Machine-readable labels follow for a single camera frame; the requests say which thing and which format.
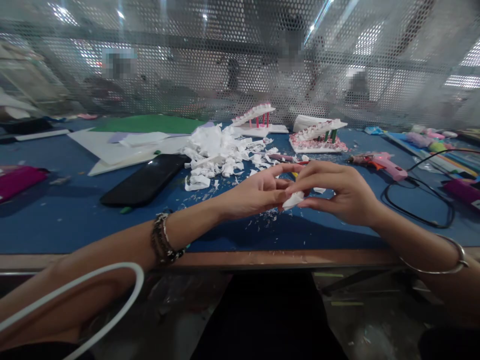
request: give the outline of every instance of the smartphone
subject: smartphone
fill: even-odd
[[[185,155],[160,154],[100,198],[110,207],[139,208],[149,204],[185,167]]]

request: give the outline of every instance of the left hand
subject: left hand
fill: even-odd
[[[262,170],[242,181],[233,189],[214,199],[224,210],[227,220],[246,218],[273,208],[280,208],[290,197],[285,189],[291,180],[275,178],[282,173],[299,173],[304,167],[294,163],[282,163]]]

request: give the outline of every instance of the hand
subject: hand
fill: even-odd
[[[281,207],[289,198],[285,189],[294,182],[275,177],[282,173],[298,173],[303,168],[302,165],[291,163],[272,166],[250,176],[213,200],[224,210],[223,215],[227,220],[246,218]]]
[[[374,226],[387,208],[377,200],[365,179],[351,166],[328,161],[310,161],[299,172],[296,182],[286,189],[288,195],[312,188],[333,189],[331,199],[307,197],[297,206],[331,213],[340,220],[360,226]]]

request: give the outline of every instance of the metal mesh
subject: metal mesh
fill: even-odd
[[[92,113],[480,124],[476,0],[4,1],[0,38]],[[137,75],[102,78],[103,49],[135,49]]]

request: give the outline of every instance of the white cable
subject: white cable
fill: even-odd
[[[39,307],[45,305],[50,300],[56,298],[57,296],[63,294],[64,292],[70,290],[71,288],[74,288],[78,284],[81,284],[97,275],[109,272],[110,270],[122,269],[122,268],[129,268],[135,272],[135,276],[136,276],[135,287],[133,288],[130,298],[125,303],[125,305],[121,308],[121,310],[113,317],[113,319],[108,322],[108,324],[106,324],[102,329],[100,329],[100,331],[98,331],[95,335],[93,335],[90,338],[90,340],[85,342],[82,346],[80,346],[78,349],[76,349],[74,352],[72,352],[70,355],[68,355],[63,359],[63,360],[75,360],[80,355],[82,355],[85,351],[90,349],[97,341],[103,338],[120,321],[120,319],[124,317],[125,313],[134,304],[135,300],[139,296],[140,290],[142,289],[142,285],[144,283],[144,271],[138,264],[134,262],[118,262],[112,265],[99,268],[95,271],[89,272],[88,274],[83,275],[78,279],[75,279],[69,282],[68,284],[63,285],[57,290],[52,291],[48,295],[45,295],[41,299],[35,301],[33,304],[30,304],[29,306],[23,308],[16,314],[10,316],[8,319],[2,321],[0,323],[0,332],[5,330],[9,326],[13,325],[20,319],[26,317],[28,314],[35,311]]]

